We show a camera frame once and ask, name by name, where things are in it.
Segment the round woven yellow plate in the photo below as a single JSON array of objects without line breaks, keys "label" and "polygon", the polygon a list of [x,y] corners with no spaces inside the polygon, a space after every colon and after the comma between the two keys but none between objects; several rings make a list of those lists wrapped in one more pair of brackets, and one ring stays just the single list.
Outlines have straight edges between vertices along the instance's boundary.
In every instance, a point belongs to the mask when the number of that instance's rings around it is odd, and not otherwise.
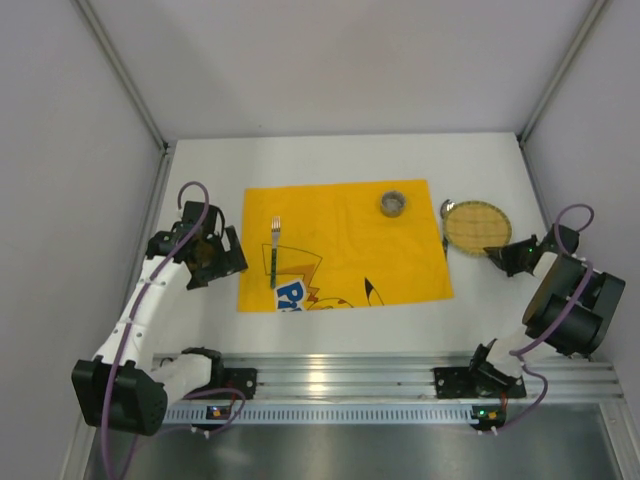
[{"label": "round woven yellow plate", "polygon": [[507,215],[488,202],[456,203],[448,213],[445,232],[449,245],[474,257],[485,256],[485,247],[505,246],[512,237]]}]

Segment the fork with teal handle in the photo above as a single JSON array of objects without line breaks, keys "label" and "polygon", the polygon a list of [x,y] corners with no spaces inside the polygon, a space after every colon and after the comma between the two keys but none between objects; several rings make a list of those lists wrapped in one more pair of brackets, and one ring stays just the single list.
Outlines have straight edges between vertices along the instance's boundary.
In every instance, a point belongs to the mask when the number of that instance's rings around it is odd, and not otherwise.
[{"label": "fork with teal handle", "polygon": [[270,271],[270,288],[276,288],[277,277],[277,256],[278,242],[281,234],[281,218],[274,216],[271,221],[271,271]]}]

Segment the yellow printed cloth placemat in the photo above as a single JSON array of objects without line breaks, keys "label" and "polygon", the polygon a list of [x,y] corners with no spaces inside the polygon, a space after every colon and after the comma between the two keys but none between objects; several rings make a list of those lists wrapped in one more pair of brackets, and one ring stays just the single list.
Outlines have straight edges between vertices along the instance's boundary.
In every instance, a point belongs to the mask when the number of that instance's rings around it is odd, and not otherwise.
[{"label": "yellow printed cloth placemat", "polygon": [[[397,218],[381,196],[402,192]],[[281,218],[276,288],[271,221]],[[251,188],[244,196],[243,313],[382,307],[449,300],[449,269],[426,180]]]}]

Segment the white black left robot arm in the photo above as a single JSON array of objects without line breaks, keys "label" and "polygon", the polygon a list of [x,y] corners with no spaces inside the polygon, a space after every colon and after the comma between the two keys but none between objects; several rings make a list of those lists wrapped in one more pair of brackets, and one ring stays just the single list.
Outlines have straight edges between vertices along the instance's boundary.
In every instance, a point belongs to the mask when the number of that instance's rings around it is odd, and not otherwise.
[{"label": "white black left robot arm", "polygon": [[200,321],[178,302],[188,292],[247,269],[236,230],[214,205],[189,201],[170,230],[147,244],[141,277],[93,359],[72,384],[87,425],[151,436],[183,399],[244,397],[222,355],[199,338]]}]

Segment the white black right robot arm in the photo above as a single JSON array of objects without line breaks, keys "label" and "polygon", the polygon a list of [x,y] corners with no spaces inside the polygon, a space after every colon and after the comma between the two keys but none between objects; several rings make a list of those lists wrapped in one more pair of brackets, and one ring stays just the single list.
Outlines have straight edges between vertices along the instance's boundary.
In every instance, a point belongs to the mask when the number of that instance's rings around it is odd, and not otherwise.
[{"label": "white black right robot arm", "polygon": [[485,249],[507,276],[528,273],[540,284],[525,309],[522,325],[508,337],[477,347],[469,374],[480,396],[508,392],[526,362],[553,353],[588,356],[603,342],[626,282],[578,259],[578,246],[578,231],[554,225],[543,240],[533,236]]}]

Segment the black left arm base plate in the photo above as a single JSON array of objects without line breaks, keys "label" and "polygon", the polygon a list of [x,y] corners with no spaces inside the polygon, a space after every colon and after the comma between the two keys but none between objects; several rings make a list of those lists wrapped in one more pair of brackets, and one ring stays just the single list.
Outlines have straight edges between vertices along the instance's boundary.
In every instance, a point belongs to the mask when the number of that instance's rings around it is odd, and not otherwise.
[{"label": "black left arm base plate", "polygon": [[241,391],[247,400],[254,398],[257,387],[256,368],[221,367],[213,374],[213,388],[234,388]]}]

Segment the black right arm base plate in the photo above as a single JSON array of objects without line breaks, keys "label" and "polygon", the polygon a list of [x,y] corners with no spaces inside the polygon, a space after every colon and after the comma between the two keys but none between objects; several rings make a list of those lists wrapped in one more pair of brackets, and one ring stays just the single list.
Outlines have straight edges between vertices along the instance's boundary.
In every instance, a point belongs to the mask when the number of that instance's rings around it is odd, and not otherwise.
[{"label": "black right arm base plate", "polygon": [[523,399],[522,378],[488,375],[471,367],[437,367],[433,371],[438,399]]}]

